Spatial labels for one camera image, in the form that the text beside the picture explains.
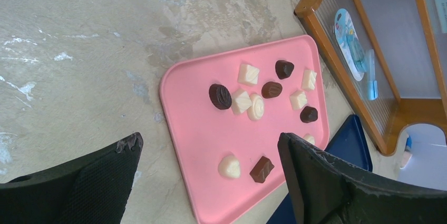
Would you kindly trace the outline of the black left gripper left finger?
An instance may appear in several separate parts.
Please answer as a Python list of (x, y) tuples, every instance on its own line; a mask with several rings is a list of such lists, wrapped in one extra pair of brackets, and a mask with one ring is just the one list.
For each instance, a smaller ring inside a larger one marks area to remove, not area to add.
[(143, 148), (139, 132), (1, 184), (1, 223), (120, 223)]

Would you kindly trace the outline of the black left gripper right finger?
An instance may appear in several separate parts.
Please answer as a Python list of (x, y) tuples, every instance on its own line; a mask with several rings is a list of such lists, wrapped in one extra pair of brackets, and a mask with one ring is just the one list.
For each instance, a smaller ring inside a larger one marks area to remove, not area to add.
[(297, 223), (446, 223), (446, 192), (361, 169), (293, 133), (278, 152)]

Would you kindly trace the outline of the dark rectangular chocolate piece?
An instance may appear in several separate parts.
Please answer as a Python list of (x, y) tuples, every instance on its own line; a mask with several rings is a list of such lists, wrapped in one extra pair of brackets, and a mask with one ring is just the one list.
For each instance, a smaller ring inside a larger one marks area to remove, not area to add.
[(262, 156), (249, 174), (256, 183), (264, 183), (274, 167), (269, 158)]

